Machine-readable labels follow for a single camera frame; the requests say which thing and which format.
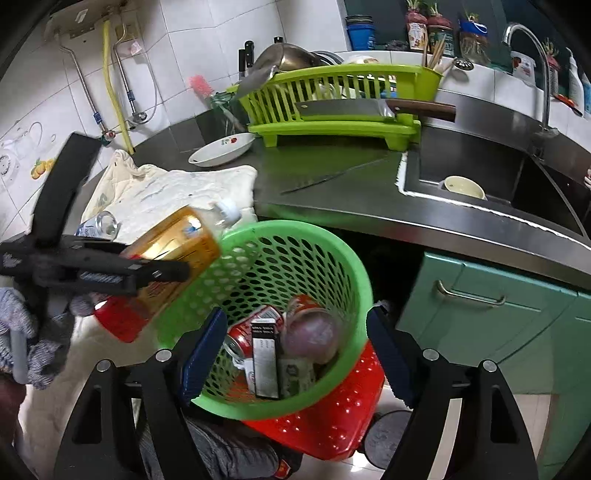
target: white bowl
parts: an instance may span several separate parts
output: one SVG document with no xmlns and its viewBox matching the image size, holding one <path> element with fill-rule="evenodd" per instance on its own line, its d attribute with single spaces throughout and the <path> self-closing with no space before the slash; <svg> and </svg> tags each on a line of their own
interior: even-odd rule
<svg viewBox="0 0 591 480">
<path fill-rule="evenodd" d="M 197 150 L 189 157 L 189 163 L 200 167 L 216 167 L 246 153 L 255 141 L 255 134 L 236 134 L 216 140 Z"/>
<path fill-rule="evenodd" d="M 452 175 L 443 181 L 445 188 L 453 193 L 459 193 L 460 195 L 468 195 L 480 200 L 486 200 L 484 190 L 475 181 L 467 179 L 466 177 L 459 177 Z"/>
</svg>

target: white wall tile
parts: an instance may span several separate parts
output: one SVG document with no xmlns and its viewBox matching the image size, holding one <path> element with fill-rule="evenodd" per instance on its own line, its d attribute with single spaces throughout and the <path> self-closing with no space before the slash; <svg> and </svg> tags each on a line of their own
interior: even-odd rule
<svg viewBox="0 0 591 480">
<path fill-rule="evenodd" d="M 64 47 L 74 51 L 78 65 L 83 75 L 95 72 L 103 66 L 103 25 L 102 22 L 95 24 L 95 29 L 80 35 L 76 38 L 70 38 L 69 35 L 61 36 L 61 43 Z M 64 64 L 66 66 L 66 75 L 70 84 L 79 80 L 76 66 L 72 60 L 72 55 L 68 52 L 61 52 Z"/>
<path fill-rule="evenodd" d="M 110 164 L 111 164 L 111 157 L 113 157 L 113 154 L 115 153 L 115 150 L 117 150 L 119 147 L 117 145 L 109 145 L 107 147 L 101 147 L 99 154 L 98 154 L 98 162 L 100 163 L 100 166 L 103 168 L 107 168 Z"/>
<path fill-rule="evenodd" d="M 150 108 L 146 110 L 148 116 L 152 114 L 154 108 Z M 138 125 L 134 130 L 129 133 L 129 137 L 131 138 L 131 142 L 136 147 L 144 140 L 147 140 L 149 137 L 154 136 L 158 132 L 161 132 L 165 128 L 170 127 L 170 121 L 168 120 L 168 115 L 166 114 L 166 110 L 164 109 L 164 104 L 159 103 L 156 107 L 156 113 L 152 120 L 150 120 L 147 124 Z M 120 148 L 124 148 L 124 144 L 122 142 L 122 138 L 120 135 L 117 135 L 117 139 L 113 142 L 113 146 L 119 145 Z"/>
<path fill-rule="evenodd" d="M 215 27 L 207 0 L 160 0 L 169 32 Z"/>
<path fill-rule="evenodd" d="M 164 102 L 170 124 L 174 125 L 187 118 L 208 110 L 208 106 L 191 89 L 175 95 Z"/>
<path fill-rule="evenodd" d="M 452 68 L 441 79 L 439 88 L 493 102 L 495 71 L 480 65 L 474 65 L 474 70 L 470 72 Z"/>
<path fill-rule="evenodd" d="M 148 57 L 163 100 L 168 100 L 186 89 L 168 35 L 150 49 Z"/>
<path fill-rule="evenodd" d="M 2 236 L 0 237 L 0 241 L 4 242 L 4 240 L 8 240 L 10 237 L 18 235 L 19 233 L 23 233 L 27 230 L 27 226 L 25 222 L 22 221 L 20 215 L 16 215 L 14 220 L 8 225 L 8 228 L 4 231 Z"/>
<path fill-rule="evenodd" d="M 109 74 L 111 79 L 116 78 L 113 65 L 109 67 Z M 88 91 L 90 92 L 90 96 L 92 97 L 92 100 L 98 109 L 105 125 L 107 128 L 115 128 L 119 122 L 117 121 L 111 100 L 107 94 L 102 70 L 97 70 L 96 72 L 85 76 L 85 81 Z M 77 82 L 72 83 L 72 85 L 70 85 L 70 89 L 72 90 L 72 97 L 74 99 L 74 103 L 76 104 L 76 109 L 80 115 L 80 119 L 82 120 L 84 130 L 89 135 L 99 137 L 101 135 L 100 128 L 96 124 L 92 115 L 92 110 L 90 109 L 88 101 L 86 100 L 86 96 L 80 81 L 78 80 Z"/>
<path fill-rule="evenodd" d="M 121 7 L 122 12 L 128 12 L 130 10 L 137 10 L 138 3 L 136 0 L 127 0 L 127 3 Z"/>
<path fill-rule="evenodd" d="M 125 69 L 125 75 L 129 87 L 133 90 L 135 95 L 135 106 L 138 112 L 147 111 L 149 108 L 153 108 L 154 105 L 162 103 L 162 97 L 156 88 L 156 97 L 154 96 L 154 81 L 150 75 L 150 69 L 148 68 L 148 61 L 145 55 L 136 55 L 133 58 L 125 59 L 121 62 Z M 124 116 L 131 116 L 131 105 L 127 100 L 125 94 L 125 88 L 121 80 L 121 75 L 117 71 L 115 77 L 111 77 L 111 83 L 113 88 L 119 95 L 119 101 L 121 108 L 124 110 Z"/>
<path fill-rule="evenodd" d="M 216 30 L 226 59 L 228 72 L 225 76 L 238 72 L 238 50 L 244 48 L 244 42 L 247 40 L 255 43 L 257 58 L 263 50 L 273 44 L 273 38 L 285 37 L 275 3 L 233 18 Z"/>
<path fill-rule="evenodd" d="M 30 199 L 28 199 L 28 201 L 19 211 L 19 215 L 28 227 L 31 226 L 31 221 L 33 221 L 33 210 L 35 209 L 35 205 L 37 204 L 37 199 L 39 198 L 40 193 L 41 187 L 37 189 L 37 191 L 31 196 Z"/>
<path fill-rule="evenodd" d="M 166 24 L 159 0 L 143 0 L 138 10 L 139 27 L 146 50 L 166 35 Z"/>
<path fill-rule="evenodd" d="M 225 92 L 226 89 L 232 85 L 232 81 L 230 77 L 223 77 L 218 80 L 212 80 L 209 82 L 209 85 L 214 92 Z M 164 106 L 168 113 L 168 119 L 170 120 L 171 125 L 199 115 L 211 108 L 209 101 L 201 98 L 201 96 L 195 93 L 191 88 L 165 101 Z"/>
<path fill-rule="evenodd" d="M 88 180 L 93 179 L 96 177 L 98 173 L 100 173 L 104 169 L 103 165 L 100 163 L 99 158 L 97 157 L 95 160 L 94 165 L 90 169 L 90 173 L 88 175 Z"/>
<path fill-rule="evenodd" d="M 386 50 L 365 50 L 365 51 L 341 51 L 338 55 L 344 60 L 348 61 L 351 57 L 356 55 L 368 55 L 370 57 L 379 60 L 380 63 L 392 63 L 390 52 Z"/>
<path fill-rule="evenodd" d="M 209 81 L 228 76 L 228 67 L 215 28 L 173 32 L 170 34 L 170 43 L 187 87 L 189 78 L 195 75 L 203 75 Z M 236 52 L 236 71 L 238 71 L 238 52 Z"/>
<path fill-rule="evenodd" d="M 420 65 L 423 55 L 413 51 L 391 51 L 393 65 Z"/>
<path fill-rule="evenodd" d="M 573 114 L 567 136 L 591 152 L 591 120 Z"/>
<path fill-rule="evenodd" d="M 36 107 L 13 127 L 7 137 L 10 138 L 11 134 L 16 132 L 18 128 L 28 129 L 33 122 L 40 122 L 43 126 L 40 150 L 37 155 L 27 155 L 20 160 L 20 169 L 16 179 L 13 183 L 7 185 L 8 192 L 19 210 L 43 185 L 47 178 L 47 174 L 41 175 L 36 180 L 31 177 L 31 170 L 34 167 L 35 160 L 37 158 L 40 160 L 55 158 L 72 132 L 83 131 L 69 88 L 64 88 Z"/>
<path fill-rule="evenodd" d="M 536 117 L 538 89 L 522 80 L 495 70 L 495 98 L 498 105 L 506 106 L 532 118 Z"/>
<path fill-rule="evenodd" d="M 22 44 L 21 49 L 18 51 L 19 55 L 31 53 L 33 50 L 41 47 L 45 40 L 43 40 L 43 33 L 45 32 L 45 22 L 40 22 L 29 34 L 25 43 Z"/>
<path fill-rule="evenodd" d="M 5 189 L 2 189 L 0 192 L 0 235 L 6 231 L 17 213 L 17 208 L 14 206 L 10 195 Z"/>
<path fill-rule="evenodd" d="M 517 112 L 542 121 L 544 110 L 544 92 L 526 84 L 521 79 L 495 70 L 494 102 Z M 575 114 L 559 100 L 550 99 L 550 126 L 562 134 L 567 133 L 569 121 Z"/>
<path fill-rule="evenodd" d="M 148 70 L 146 59 L 143 55 L 138 55 L 131 59 L 125 59 L 123 62 L 125 73 L 127 75 L 129 85 L 134 92 L 136 98 L 136 106 L 139 111 L 147 110 L 154 107 L 154 84 L 152 83 L 152 77 Z M 124 117 L 127 119 L 131 116 L 131 107 L 125 95 L 123 85 L 121 82 L 121 76 L 115 70 L 114 66 L 109 67 L 109 74 L 111 76 L 111 83 L 115 90 L 119 105 L 121 106 Z M 90 75 L 85 76 L 86 84 L 90 95 L 98 108 L 98 111 L 103 118 L 107 128 L 115 128 L 119 121 L 115 114 L 115 110 L 111 103 L 111 99 L 107 94 L 105 80 L 103 77 L 102 70 L 97 70 Z M 87 134 L 95 135 L 99 137 L 101 131 L 99 126 L 96 124 L 95 119 L 92 115 L 92 110 L 88 105 L 84 90 L 80 84 L 80 81 L 74 82 L 70 85 L 72 89 L 72 96 L 76 104 L 76 109 L 80 114 L 82 124 Z M 161 102 L 160 94 L 158 93 L 157 103 Z"/>
<path fill-rule="evenodd" d="M 310 51 L 347 49 L 336 0 L 280 0 L 277 7 L 287 42 Z"/>
<path fill-rule="evenodd" d="M 19 56 L 0 80 L 0 135 L 67 85 L 61 52 L 55 43 Z"/>
<path fill-rule="evenodd" d="M 242 15 L 255 8 L 273 3 L 274 0 L 209 0 L 209 8 L 212 12 L 215 25 L 221 25 L 232 18 Z"/>
<path fill-rule="evenodd" d="M 139 33 L 139 37 L 135 38 L 134 40 L 127 40 L 127 41 L 121 42 L 117 46 L 117 52 L 119 53 L 119 57 L 122 59 L 127 59 L 132 56 L 130 49 L 131 49 L 132 43 L 134 41 L 136 41 L 137 43 L 140 44 L 140 46 L 143 49 L 142 51 L 146 51 L 147 49 L 144 46 L 144 40 L 142 38 L 142 29 L 139 24 L 139 16 L 138 16 L 137 10 L 124 11 L 121 13 L 121 15 L 114 15 L 113 16 L 113 18 L 111 19 L 111 44 L 114 45 L 118 39 L 117 33 L 115 31 L 115 27 L 121 25 L 121 23 L 124 21 L 125 21 L 125 25 L 128 28 L 131 25 L 131 28 L 133 28 L 136 32 Z"/>
</svg>

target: kitchen sink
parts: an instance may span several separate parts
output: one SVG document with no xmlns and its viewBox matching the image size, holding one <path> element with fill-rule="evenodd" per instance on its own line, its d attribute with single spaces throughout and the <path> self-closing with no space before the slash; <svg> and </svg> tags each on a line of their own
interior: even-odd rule
<svg viewBox="0 0 591 480">
<path fill-rule="evenodd" d="M 480 185 L 486 200 L 452 193 L 443 180 L 452 175 Z M 481 205 L 587 238 L 564 194 L 537 160 L 523 151 L 484 138 L 424 127 L 421 144 L 409 151 L 405 189 Z"/>
</svg>

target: dish soap bottle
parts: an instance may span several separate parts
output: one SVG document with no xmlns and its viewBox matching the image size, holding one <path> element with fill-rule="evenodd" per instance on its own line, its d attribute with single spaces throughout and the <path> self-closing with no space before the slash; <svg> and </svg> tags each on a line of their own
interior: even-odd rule
<svg viewBox="0 0 591 480">
<path fill-rule="evenodd" d="M 574 106 L 579 112 L 584 111 L 585 97 L 583 93 L 583 83 L 579 78 L 577 62 L 574 59 L 573 52 L 567 48 L 570 53 L 569 69 L 569 98 L 574 102 Z"/>
<path fill-rule="evenodd" d="M 591 83 L 587 75 L 583 73 L 583 93 L 585 96 L 585 118 L 591 120 Z"/>
</svg>

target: white cloth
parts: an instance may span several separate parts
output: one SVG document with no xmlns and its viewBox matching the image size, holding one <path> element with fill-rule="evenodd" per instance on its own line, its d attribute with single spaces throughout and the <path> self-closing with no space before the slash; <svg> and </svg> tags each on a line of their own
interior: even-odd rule
<svg viewBox="0 0 591 480">
<path fill-rule="evenodd" d="M 221 171 L 166 172 L 154 165 L 136 167 L 118 150 L 99 181 L 84 214 L 89 219 L 110 211 L 121 230 L 117 241 L 131 243 L 177 209 L 192 205 L 208 208 L 222 198 L 236 202 L 242 212 L 237 225 L 256 221 L 252 189 L 256 170 L 250 166 Z M 28 464 L 41 480 L 52 477 L 61 436 L 92 368 L 104 358 L 115 365 L 147 360 L 157 349 L 155 332 L 148 326 L 134 343 L 115 339 L 92 317 L 77 318 L 66 367 L 43 391 L 27 388 L 19 420 Z"/>
</svg>

